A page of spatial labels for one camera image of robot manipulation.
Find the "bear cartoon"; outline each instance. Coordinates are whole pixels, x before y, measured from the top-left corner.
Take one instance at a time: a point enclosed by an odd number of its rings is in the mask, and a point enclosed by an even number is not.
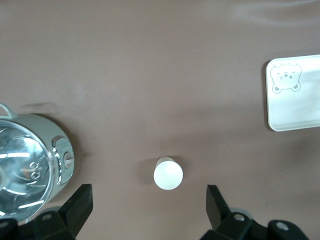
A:
[[[292,89],[296,92],[300,89],[301,67],[297,64],[290,63],[274,66],[270,71],[270,76],[273,81],[272,91],[276,94],[282,89]]]

